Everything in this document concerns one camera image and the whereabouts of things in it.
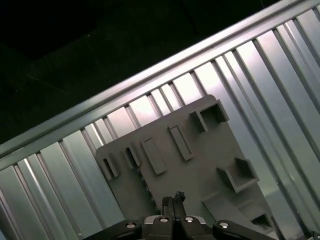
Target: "metal panel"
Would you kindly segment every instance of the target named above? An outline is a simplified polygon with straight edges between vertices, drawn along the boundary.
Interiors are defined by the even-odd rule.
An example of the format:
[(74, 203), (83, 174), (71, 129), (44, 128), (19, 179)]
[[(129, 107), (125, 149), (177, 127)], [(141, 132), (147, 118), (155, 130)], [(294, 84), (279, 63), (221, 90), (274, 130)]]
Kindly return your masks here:
[(166, 103), (165, 98), (163, 97), (163, 95), (159, 89), (152, 91), (151, 95), (152, 95), (155, 103), (157, 104), (157, 107), (160, 109), (161, 114), (163, 116), (165, 116), (171, 112), (167, 103)]
[[(227, 84), (235, 88), (235, 83), (233, 82), (234, 77), (231, 75), (228, 68), (223, 65), (223, 60), (218, 59), (218, 63), (220, 63), (220, 66), (224, 70), (224, 74), (226, 74), (228, 81)], [(297, 236), (300, 236), (302, 233), (297, 221), (295, 220), (293, 212), (290, 210), (284, 196), (282, 194), (277, 194), (280, 192), (280, 189), (278, 187), (278, 185), (281, 184), (280, 177), (275, 174), (275, 172), (270, 172), (270, 170), (267, 170), (275, 168), (275, 166), (273, 166), (273, 163), (270, 162), (270, 158), (267, 155), (265, 149), (265, 147), (268, 148), (270, 144), (268, 144), (268, 141), (266, 140), (262, 142), (261, 140), (257, 141), (257, 134), (254, 134), (252, 136), (252, 134), (250, 133), (250, 128), (247, 128), (247, 125), (250, 124), (251, 121), (253, 121), (253, 124), (257, 124), (256, 118), (250, 117), (250, 115), (252, 115), (250, 106), (248, 106), (248, 103), (246, 103), (244, 99), (242, 99), (242, 102), (237, 102), (238, 99), (235, 95), (231, 95), (230, 89), (229, 91), (227, 91), (228, 88), (226, 89), (226, 87), (224, 86), (226, 82), (223, 83), (221, 81), (211, 63), (207, 63), (195, 69), (194, 71), (198, 76), (199, 81), (201, 82), (206, 93), (212, 94), (217, 99), (221, 100), (221, 103), (227, 115), (229, 116), (228, 124), (230, 125), (233, 134), (237, 139), (245, 157), (251, 160), (252, 165), (260, 179), (259, 186), (264, 196), (266, 197), (271, 210), (274, 210), (275, 208), (281, 210), (273, 211), (272, 213), (274, 214), (277, 223), (283, 230), (283, 234), (288, 238), (296, 238)], [(240, 111), (239, 107), (241, 107), (240, 109), (243, 108), (243, 110), (248, 112), (250, 119), (247, 119), (246, 116), (243, 116), (241, 114), (242, 111)], [(283, 171), (280, 172), (280, 174), (282, 174), (282, 177), (286, 177), (286, 175), (283, 174)]]
[(137, 118), (140, 127), (159, 118), (147, 96), (143, 96), (138, 100), (131, 102), (129, 106)]
[[(311, 204), (313, 201), (306, 190), (299, 173), (293, 165), (284, 144), (278, 136), (276, 129), (273, 127), (267, 113), (264, 111), (261, 101), (255, 94), (235, 56), (229, 52), (225, 55), (225, 60), (227, 61), (225, 64), (229, 65), (230, 70), (233, 73), (233, 76), (228, 75), (228, 83), (243, 107), (253, 130), (261, 141), (261, 145), (268, 156), (270, 164), (273, 166), (271, 169), (274, 171), (274, 174), (276, 174), (275, 176), (278, 185), (280, 184), (279, 186), (281, 187), (282, 183), (288, 194), (286, 197), (294, 199), (296, 205), (293, 206), (294, 208), (292, 211), (294, 213), (299, 212), (302, 217), (304, 216), (306, 221), (309, 221), (310, 209), (305, 200), (309, 200)], [(227, 75), (228, 68), (224, 65), (224, 60), (217, 59), (217, 62), (221, 69), (223, 69), (223, 73)], [(279, 207), (277, 201), (273, 203), (273, 206), (276, 209), (282, 209), (282, 207)], [(283, 222), (290, 222), (290, 220), (291, 218), (283, 219)]]
[(313, 58), (308, 46), (299, 34), (293, 21), (286, 22), (277, 27), (278, 40), (285, 50), (306, 91), (308, 91), (313, 104), (319, 109), (320, 103), (320, 67)]
[(297, 17), (298, 22), (301, 24), (303, 31), (306, 33), (308, 40), (320, 55), (320, 22), (318, 17), (320, 13), (317, 9), (312, 9)]
[(43, 162), (61, 192), (80, 232), (88, 237), (102, 228), (59, 143), (41, 150)]
[(0, 145), (17, 234), (32, 224), (38, 239), (81, 239), (120, 221), (96, 149), (205, 94), (221, 100), (284, 236), (320, 231), (319, 4), (280, 1)]
[(23, 237), (49, 240), (13, 166), (0, 172), (0, 189), (5, 197)]
[(78, 239), (36, 155), (18, 163), (54, 239)]
[(82, 191), (86, 193), (101, 227), (107, 228), (124, 220), (119, 205), (81, 132), (77, 131), (67, 136), (63, 143), (78, 179), (83, 183)]
[(198, 86), (189, 73), (174, 80), (173, 84), (179, 92), (185, 105), (192, 103), (193, 101), (202, 97)]
[[(258, 14), (107, 89), (83, 104), (73, 107), (66, 113), (54, 117), (55, 121), (48, 120), (44, 124), (33, 128), (33, 131), (28, 131), (20, 137), (15, 137), (14, 140), (9, 140), (0, 145), (2, 149), (0, 156), (5, 156), (0, 161), (0, 169), (4, 169), (26, 156), (32, 155), (34, 152), (59, 141), (61, 137), (85, 128), (93, 121), (105, 116), (105, 114), (125, 106), (129, 102), (148, 94), (150, 91), (188, 73), (211, 59), (272, 30), (284, 22), (292, 20), (295, 16), (318, 6), (319, 3), (320, 0), (283, 0), (278, 2)], [(23, 151), (18, 150), (22, 146), (24, 146)]]
[(312, 185), (312, 179), (317, 179), (319, 174), (319, 162), (310, 147), (306, 136), (284, 96), (279, 90), (276, 79), (273, 79), (267, 66), (260, 57), (253, 42), (248, 42), (237, 48), (249, 74), (251, 74), (261, 99), (264, 101), (269, 117), (278, 128), (278, 134), (283, 137), (288, 151), (292, 153), (291, 160), (304, 180), (306, 187), (315, 202), (319, 202), (320, 185)]
[(310, 99), (301, 81), (304, 81), (304, 76), (300, 79), (285, 52), (281, 48), (276, 36), (272, 31), (269, 31), (257, 38), (258, 43), (262, 47), (262, 53), (265, 58), (265, 64), (269, 67), (278, 88), (282, 90), (282, 95), (287, 96), (286, 102), (291, 106), (292, 113), (295, 113), (296, 119), (301, 119), (300, 127), (307, 136), (308, 142), (313, 146), (313, 151), (317, 158), (320, 159), (320, 115), (315, 105)]
[(127, 110), (122, 107), (108, 115), (108, 119), (113, 126), (114, 132), (118, 138), (126, 135), (136, 129), (131, 121)]
[(166, 84), (161, 87), (161, 90), (162, 90), (167, 102), (169, 103), (169, 106), (172, 109), (172, 111), (175, 111), (175, 110), (181, 108), (182, 104), (179, 102), (171, 85)]
[[(183, 63), (186, 59), (194, 57), (195, 55), (198, 56), (203, 53), (204, 50), (211, 50), (213, 46), (218, 46), (219, 48), (225, 47), (228, 51), (230, 48), (235, 47), (235, 45), (232, 44), (228, 45), (231, 38), (242, 41), (243, 43), (243, 41), (247, 41), (248, 38), (242, 36), (247, 36), (248, 33), (251, 33), (253, 35), (248, 37), (254, 38), (255, 35), (257, 36), (263, 31), (267, 31), (266, 28), (270, 30), (288, 21), (289, 19), (292, 19), (294, 16), (300, 15), (312, 7), (316, 7), (319, 5), (319, 3), (319, 0), (282, 0), (274, 5), (271, 5), (261, 12), (227, 28), (226, 30), (208, 37), (207, 39), (182, 52), (179, 52), (165, 61), (162, 61), (159, 64), (156, 64), (140, 72), (139, 74), (130, 77), (126, 81), (123, 81), (114, 87), (105, 90), (104, 92), (92, 97), (88, 101), (85, 101), (64, 113), (57, 115), (56, 117), (40, 124), (32, 130), (23, 133), (19, 137), (15, 137), (10, 141), (1, 144), (0, 156), (5, 156), (6, 154), (19, 149), (21, 146), (24, 146), (26, 142), (30, 142), (39, 136), (43, 136), (43, 134), (49, 132), (49, 130), (55, 129), (57, 125), (61, 126), (62, 123), (66, 123), (66, 121), (70, 119), (70, 116), (83, 115), (88, 111), (98, 107), (102, 101), (110, 99), (124, 89), (132, 89), (133, 87), (136, 87), (141, 83), (158, 76), (158, 74), (163, 74), (164, 71), (170, 70), (173, 65), (176, 65), (177, 63)], [(255, 28), (261, 26), (262, 29), (256, 31)]]

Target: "rectangular slot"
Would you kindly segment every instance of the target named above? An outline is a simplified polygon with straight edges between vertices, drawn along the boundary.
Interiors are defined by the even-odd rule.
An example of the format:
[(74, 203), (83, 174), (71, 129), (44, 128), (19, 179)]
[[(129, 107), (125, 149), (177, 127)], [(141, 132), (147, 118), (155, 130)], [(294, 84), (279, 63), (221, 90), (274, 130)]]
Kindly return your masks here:
[(103, 159), (103, 163), (104, 163), (104, 167), (105, 167), (103, 174), (105, 175), (105, 177), (107, 178), (108, 181), (116, 178), (120, 174), (120, 172), (115, 164), (114, 157), (111, 154), (108, 156), (108, 158)]
[(227, 113), (224, 107), (222, 106), (220, 100), (217, 100), (217, 102), (214, 105), (209, 106), (206, 109), (203, 109), (200, 112), (200, 114), (207, 125), (212, 125), (212, 122), (217, 122), (218, 124), (220, 124), (229, 120)]
[(166, 165), (161, 157), (159, 149), (151, 137), (142, 142), (143, 149), (153, 167), (155, 174), (162, 174), (167, 170)]
[(179, 125), (169, 127), (170, 133), (185, 161), (194, 157), (190, 144)]
[(253, 219), (251, 222), (267, 233), (271, 232), (273, 229), (268, 217), (265, 214)]
[(191, 116), (192, 116), (194, 123), (200, 133), (208, 132), (208, 127), (205, 123), (204, 118), (201, 116), (201, 113), (199, 111), (194, 111), (193, 113), (191, 113)]
[(132, 146), (125, 149), (124, 156), (131, 169), (137, 168), (141, 165), (137, 153)]

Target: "gray plastic part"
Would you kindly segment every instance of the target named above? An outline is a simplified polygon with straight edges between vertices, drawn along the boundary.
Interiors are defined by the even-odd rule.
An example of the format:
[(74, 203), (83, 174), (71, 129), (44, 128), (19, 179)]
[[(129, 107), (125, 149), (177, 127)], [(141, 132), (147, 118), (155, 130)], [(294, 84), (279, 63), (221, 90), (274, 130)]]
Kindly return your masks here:
[(186, 213), (209, 225), (230, 220), (271, 232), (259, 179), (227, 121), (221, 102), (207, 95), (100, 147), (97, 163), (125, 217), (155, 215), (163, 197), (181, 191)]

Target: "raised rectangular block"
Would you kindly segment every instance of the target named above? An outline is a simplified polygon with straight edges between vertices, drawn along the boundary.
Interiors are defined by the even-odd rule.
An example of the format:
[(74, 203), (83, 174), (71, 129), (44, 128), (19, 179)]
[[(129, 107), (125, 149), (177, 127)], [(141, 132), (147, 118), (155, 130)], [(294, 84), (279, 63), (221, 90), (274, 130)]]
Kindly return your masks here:
[(235, 193), (259, 181), (251, 162), (246, 159), (235, 158), (230, 165), (218, 167), (216, 170), (223, 183)]

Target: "metal groove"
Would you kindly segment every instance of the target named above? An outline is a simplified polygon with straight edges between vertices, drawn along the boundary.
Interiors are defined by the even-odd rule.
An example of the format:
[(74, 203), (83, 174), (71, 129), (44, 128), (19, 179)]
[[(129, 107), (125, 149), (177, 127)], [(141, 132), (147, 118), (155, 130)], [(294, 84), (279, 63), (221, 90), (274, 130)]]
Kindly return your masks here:
[(298, 32), (300, 33), (300, 35), (301, 35), (302, 39), (304, 40), (305, 44), (307, 45), (309, 51), (311, 52), (315, 62), (320, 67), (320, 56), (318, 55), (316, 48), (314, 47), (314, 45), (310, 41), (309, 37), (307, 36), (304, 28), (302, 27), (302, 25), (300, 24), (300, 22), (299, 22), (299, 20), (297, 18), (293, 19), (293, 23), (294, 23), (296, 29), (298, 30)]
[[(225, 62), (228, 64), (229, 70), (231, 71), (231, 74), (233, 75), (234, 79), (239, 82), (238, 77), (236, 76), (236, 74), (234, 73), (232, 67), (230, 66), (229, 62), (227, 60), (225, 60)], [(250, 120), (248, 119), (243, 107), (241, 106), (240, 102), (238, 101), (236, 95), (233, 93), (233, 90), (231, 89), (228, 81), (226, 80), (226, 77), (224, 76), (223, 72), (221, 71), (220, 67), (218, 66), (218, 64), (216, 62), (212, 62), (212, 66), (215, 69), (215, 71), (217, 72), (219, 78), (221, 79), (222, 84), (224, 85), (228, 95), (230, 96), (233, 104), (236, 106), (236, 109), (239, 111), (239, 115), (241, 116), (243, 122), (245, 123), (246, 127), (248, 128), (252, 138), (254, 139), (254, 141), (256, 142), (258, 149), (260, 150), (266, 165), (268, 166), (271, 175), (274, 177), (275, 181), (277, 182), (277, 185), (279, 187), (279, 189), (281, 190), (281, 192), (283, 193), (284, 199), (287, 201), (287, 204), (289, 206), (289, 208), (291, 209), (296, 221), (298, 222), (301, 230), (303, 231), (304, 235), (309, 235), (310, 231), (308, 230), (308, 227), (306, 226), (306, 224), (304, 223), (302, 217), (299, 214), (298, 209), (296, 208), (288, 190), (286, 189), (286, 187), (284, 186), (281, 177), (279, 176), (279, 174), (277, 173), (277, 170), (275, 168), (275, 166), (272, 163), (272, 160), (269, 158), (269, 155), (267, 153), (267, 151), (264, 148), (264, 145), (262, 144), (262, 142), (260, 141), (258, 134), (256, 133), (256, 131), (254, 130), (253, 126), (251, 125)], [(246, 100), (248, 103), (250, 103), (250, 100), (248, 98), (248, 96), (246, 96)]]
[[(289, 176), (290, 173), (288, 172), (288, 170), (287, 170), (287, 168), (286, 168), (286, 166), (285, 166), (285, 164), (284, 164), (283, 157), (280, 155), (280, 153), (279, 153), (279, 151), (277, 150), (277, 148), (276, 148), (276, 146), (275, 146), (272, 138), (271, 138), (270, 135), (268, 134), (268, 130), (265, 128), (265, 125), (264, 125), (263, 121), (261, 120), (261, 118), (259, 117), (259, 114), (257, 113), (256, 108), (255, 108), (254, 105), (252, 104), (250, 98), (248, 97), (246, 91), (244, 90), (242, 84), (240, 83), (240, 81), (239, 81), (236, 73), (234, 72), (232, 66), (230, 65), (229, 61), (227, 60), (227, 58), (226, 58), (225, 56), (224, 56), (223, 58), (224, 58), (224, 61), (226, 62), (226, 65), (228, 66), (228, 68), (229, 68), (229, 70), (230, 70), (230, 72), (231, 72), (234, 80), (236, 81), (238, 87), (240, 88), (240, 90), (241, 90), (241, 92), (242, 92), (242, 94), (243, 94), (243, 96), (244, 96), (247, 104), (249, 105), (249, 107), (250, 107), (251, 111), (253, 112), (253, 114), (254, 114), (257, 122), (259, 123), (259, 126), (263, 129), (263, 132), (265, 133), (265, 137), (267, 138), (268, 142), (270, 143), (270, 145), (271, 145), (271, 147), (272, 147), (272, 150), (274, 151), (275, 155), (276, 155), (277, 158), (279, 159), (279, 162), (280, 162), (281, 166), (283, 167), (283, 170), (286, 172), (287, 176)], [(227, 86), (227, 88), (230, 89), (230, 91), (232, 91), (232, 90), (231, 90), (231, 87), (228, 85), (227, 82), (226, 82), (226, 86)], [(254, 134), (255, 134), (256, 136), (258, 136), (258, 134), (257, 134), (256, 131), (254, 130), (254, 128), (253, 128), (253, 126), (251, 125), (251, 123), (250, 123), (250, 128), (252, 129), (252, 131), (254, 132)], [(274, 174), (277, 176), (277, 177), (275, 178), (276, 181), (283, 186), (283, 183), (282, 183), (282, 181), (281, 181), (281, 178), (280, 178), (279, 174), (277, 173), (277, 171), (276, 171), (276, 169), (275, 169), (275, 166), (273, 165), (273, 163), (272, 163), (272, 161), (270, 160), (269, 157), (268, 157), (267, 159), (270, 161), (269, 164), (272, 165), (273, 171), (275, 171)], [(303, 196), (300, 194), (299, 188), (298, 188), (298, 186), (296, 185), (296, 183), (293, 181), (293, 179), (292, 179), (291, 177), (289, 177), (289, 180), (290, 180), (290, 183), (294, 186), (294, 188), (295, 188), (295, 190), (297, 191), (297, 193), (299, 194), (299, 197), (300, 197), (301, 199), (303, 199)]]
[[(289, 109), (291, 110), (295, 120), (297, 121), (306, 140), (308, 141), (310, 147), (312, 148), (316, 158), (318, 159), (318, 161), (320, 163), (320, 150), (319, 150), (317, 144), (315, 143), (315, 140), (313, 139), (312, 135), (310, 134), (310, 131), (307, 128), (306, 124), (302, 120), (302, 117), (301, 117), (300, 113), (298, 112), (297, 108), (295, 107), (291, 97), (289, 96), (287, 90), (283, 86), (278, 74), (276, 73), (274, 67), (272, 66), (271, 62), (269, 61), (267, 55), (265, 54), (264, 50), (260, 46), (259, 42), (257, 40), (254, 40), (253, 44), (254, 44), (255, 48), (257, 49), (259, 55), (261, 56), (265, 66), (267, 67), (268, 71), (270, 72), (275, 84), (277, 85), (278, 89), (280, 90), (286, 104), (288, 105)], [(318, 198), (316, 198), (316, 199), (317, 199), (317, 205), (320, 209), (320, 200)]]
[(6, 198), (3, 192), (1, 191), (1, 188), (0, 188), (0, 207), (3, 209), (5, 216), (9, 221), (9, 224), (13, 230), (13, 234), (15, 235), (15, 238), (19, 240), (26, 240), (26, 237), (21, 231), (19, 224), (17, 223), (14, 217), (14, 214), (11, 212), (11, 209), (6, 201)]
[(160, 93), (161, 93), (161, 95), (162, 95), (162, 97), (163, 97), (163, 99), (164, 99), (164, 101), (165, 101), (166, 105), (168, 106), (168, 108), (169, 108), (170, 112), (173, 112), (173, 111), (174, 111), (174, 109), (173, 109), (173, 107), (171, 106), (171, 104), (170, 104), (170, 102), (169, 102), (169, 100), (168, 100), (167, 96), (165, 95), (165, 93), (164, 93), (164, 91), (163, 91), (162, 87), (159, 87), (159, 91), (160, 91)]
[(106, 144), (106, 141), (104, 140), (104, 138), (103, 138), (103, 136), (102, 136), (102, 134), (101, 134), (96, 122), (92, 123), (91, 126), (92, 126), (92, 129), (93, 129), (96, 137), (98, 138), (99, 142), (101, 143), (101, 145)]
[(74, 164), (73, 164), (73, 162), (72, 162), (72, 159), (71, 159), (71, 156), (70, 156), (70, 154), (69, 154), (69, 152), (68, 152), (67, 147), (65, 146), (65, 144), (64, 144), (63, 141), (60, 141), (60, 142), (58, 142), (58, 143), (59, 143), (59, 146), (60, 146), (60, 148), (61, 148), (61, 150), (62, 150), (62, 152), (63, 152), (63, 154), (64, 154), (64, 157), (65, 157), (66, 161), (68, 162), (68, 164), (69, 164), (69, 166), (70, 166), (70, 168), (71, 168), (72, 173), (74, 174), (77, 182), (79, 183), (80, 188), (81, 188), (82, 191), (83, 191), (83, 194), (84, 194), (84, 196), (85, 196), (85, 199), (88, 201), (88, 203), (89, 203), (92, 211), (94, 212), (94, 215), (95, 215), (96, 219), (97, 219), (98, 222), (99, 222), (99, 225), (100, 225), (101, 228), (103, 229), (103, 228), (104, 228), (104, 221), (102, 220), (98, 209), (96, 208), (95, 204), (94, 204), (93, 201), (91, 200), (90, 195), (88, 194), (88, 192), (87, 192), (84, 184), (82, 183), (82, 180), (81, 180), (79, 174), (77, 173), (77, 171), (76, 171), (76, 169), (75, 169), (75, 167), (74, 167)]
[(87, 130), (82, 129), (80, 132), (81, 132), (86, 144), (88, 145), (90, 152), (92, 153), (93, 156), (95, 156), (96, 155), (96, 148), (95, 148), (93, 142), (91, 141), (91, 138), (90, 138)]
[(180, 107), (183, 107), (185, 105), (185, 102), (183, 101), (181, 95), (179, 94), (176, 86), (173, 83), (170, 83), (169, 87), (171, 87), (171, 89), (172, 89), (172, 91), (173, 91), (178, 103), (180, 104)]
[(194, 82), (195, 82), (195, 85), (196, 85), (197, 88), (199, 89), (200, 94), (201, 94), (202, 96), (207, 95), (207, 94), (206, 94), (206, 90), (205, 90), (205, 88), (202, 86), (202, 84), (201, 84), (198, 76), (196, 75), (196, 73), (195, 73), (194, 71), (191, 71), (191, 72), (190, 72), (190, 75), (191, 75), (191, 77), (193, 78), (193, 80), (194, 80)]
[(318, 21), (320, 22), (320, 12), (319, 9), (316, 7), (314, 9), (312, 9), (314, 12), (315, 17), (318, 19)]
[(66, 201), (65, 201), (63, 195), (61, 194), (61, 192), (60, 192), (60, 190), (59, 190), (54, 178), (52, 177), (51, 173), (49, 172), (48, 167), (47, 167), (47, 165), (46, 165), (46, 163), (44, 161), (44, 157), (42, 156), (41, 152), (36, 153), (36, 157), (37, 157), (37, 159), (38, 159), (38, 161), (40, 163), (42, 171), (44, 172), (48, 182), (50, 183), (50, 185), (51, 185), (51, 187), (53, 189), (53, 192), (54, 192), (56, 198), (58, 199), (58, 201), (59, 201), (59, 203), (60, 203), (60, 205), (62, 207), (62, 210), (64, 211), (67, 219), (69, 220), (74, 232), (75, 233), (80, 233), (80, 229), (79, 229), (79, 227), (78, 227), (78, 225), (77, 225), (72, 213), (70, 212), (70, 210), (68, 208), (68, 205), (66, 204)]
[(112, 140), (116, 140), (118, 138), (118, 136), (117, 136), (115, 128), (114, 128), (114, 126), (112, 126), (109, 118), (107, 118), (107, 117), (103, 118), (103, 122), (104, 122), (104, 124), (106, 126), (106, 129), (109, 131), (109, 133), (110, 133), (110, 135), (112, 137)]
[(132, 110), (130, 105), (127, 105), (124, 107), (126, 110), (126, 113), (128, 114), (133, 126), (135, 129), (141, 128), (141, 124), (137, 119), (137, 116), (135, 115), (134, 111)]
[(251, 76), (249, 70), (247, 69), (245, 63), (243, 62), (241, 56), (239, 55), (239, 53), (237, 51), (234, 51), (234, 57), (236, 58), (237, 62), (239, 63), (239, 66), (241, 67), (243, 73), (245, 74), (246, 78), (248, 79), (248, 82), (251, 86), (251, 88), (253, 89), (253, 91), (255, 92), (255, 95), (257, 96), (261, 106), (263, 107), (267, 117), (269, 118), (273, 128), (276, 130), (278, 137), (280, 138), (287, 154), (289, 155), (296, 171), (298, 172), (298, 174), (300, 175), (304, 185), (306, 186), (306, 188), (308, 189), (308, 191), (310, 192), (310, 195), (312, 197), (312, 200), (315, 202), (317, 208), (319, 208), (319, 206), (317, 205), (318, 198), (317, 195), (311, 185), (311, 183), (309, 182), (306, 174), (304, 173), (304, 171), (302, 170), (302, 167), (299, 163), (299, 160), (297, 159), (296, 155), (294, 154), (293, 149), (291, 148), (290, 144), (288, 143), (286, 136), (284, 135), (283, 131), (281, 130), (279, 124), (277, 123), (272, 111), (270, 110), (268, 104), (266, 103), (264, 97), (262, 96), (258, 86), (255, 83), (255, 80), (253, 79), (253, 77)]
[(153, 108), (153, 110), (154, 110), (157, 118), (163, 117), (163, 114), (162, 114), (162, 112), (161, 112), (161, 110), (160, 110), (160, 107), (158, 106), (158, 104), (157, 104), (154, 96), (152, 96), (151, 94), (148, 94), (148, 95), (147, 95), (147, 98), (148, 98), (148, 100), (149, 100), (149, 102), (150, 102), (150, 105), (151, 105), (151, 107)]
[(309, 83), (307, 82), (307, 79), (303, 72), (301, 71), (301, 68), (299, 67), (297, 61), (295, 60), (294, 56), (292, 55), (291, 51), (289, 50), (287, 44), (285, 43), (284, 39), (282, 38), (281, 34), (277, 29), (273, 31), (275, 38), (279, 42), (281, 48), (283, 49), (286, 57), (288, 58), (289, 62), (291, 63), (296, 75), (300, 79), (300, 82), (302, 83), (306, 93), (310, 97), (315, 109), (320, 114), (320, 103), (318, 102), (317, 96), (313, 93)]
[(23, 189), (25, 191), (25, 194), (27, 195), (27, 197), (28, 197), (28, 199), (29, 199), (34, 211), (35, 211), (35, 214), (38, 217), (39, 222), (41, 223), (41, 225), (42, 225), (47, 237), (50, 240), (54, 240), (55, 239), (54, 235), (50, 230), (50, 227), (49, 227), (49, 225), (48, 225), (48, 223), (46, 221), (46, 218), (42, 214), (42, 212), (41, 212), (41, 210), (40, 210), (40, 208), (39, 208), (39, 206), (38, 206), (33, 194), (31, 193), (31, 191), (29, 189), (29, 186), (28, 186), (28, 184), (27, 184), (27, 182), (25, 180), (25, 177), (24, 177), (23, 173), (21, 172), (19, 166), (18, 165), (14, 165), (13, 169), (14, 169), (15, 174), (17, 175), (17, 177), (18, 177), (18, 179), (19, 179), (19, 181), (20, 181), (20, 183), (21, 183), (21, 185), (22, 185), (22, 187), (23, 187)]

